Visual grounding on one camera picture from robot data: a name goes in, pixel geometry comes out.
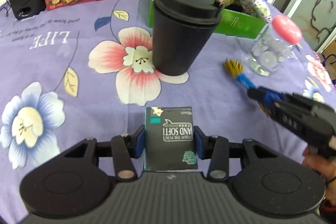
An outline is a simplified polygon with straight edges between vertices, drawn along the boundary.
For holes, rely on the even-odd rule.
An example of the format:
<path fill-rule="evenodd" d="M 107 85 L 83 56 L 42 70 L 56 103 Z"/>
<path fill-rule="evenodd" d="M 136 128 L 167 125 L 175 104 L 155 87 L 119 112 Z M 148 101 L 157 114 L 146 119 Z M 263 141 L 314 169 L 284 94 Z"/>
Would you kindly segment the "person right hand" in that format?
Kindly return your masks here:
<path fill-rule="evenodd" d="M 329 161 L 322 156 L 310 153 L 309 146 L 302 153 L 303 166 L 311 168 L 325 176 L 327 189 L 335 192 L 335 162 Z"/>

